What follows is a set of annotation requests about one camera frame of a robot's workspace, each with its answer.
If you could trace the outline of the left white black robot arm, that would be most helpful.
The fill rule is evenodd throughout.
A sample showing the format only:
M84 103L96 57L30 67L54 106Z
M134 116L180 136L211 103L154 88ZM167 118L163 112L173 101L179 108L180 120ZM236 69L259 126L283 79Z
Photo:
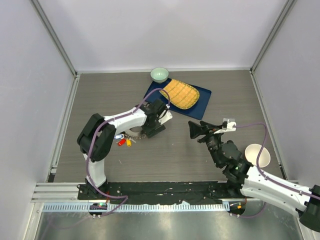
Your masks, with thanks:
M142 103L113 116L93 114L77 138L86 161L86 184L89 194L100 200L107 192L105 158L115 137L124 134L130 139L152 138L165 130L165 123L172 119L170 105L160 99Z

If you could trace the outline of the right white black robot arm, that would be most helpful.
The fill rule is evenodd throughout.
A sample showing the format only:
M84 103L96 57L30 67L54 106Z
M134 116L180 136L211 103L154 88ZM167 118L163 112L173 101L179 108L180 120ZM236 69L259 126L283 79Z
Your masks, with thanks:
M242 157L233 141L222 135L239 129L235 120L225 118L220 125L204 121L188 122L189 136L205 143L216 168L227 178L226 193L233 198L256 198L292 214L305 227L320 230L320 187L312 188L276 177Z

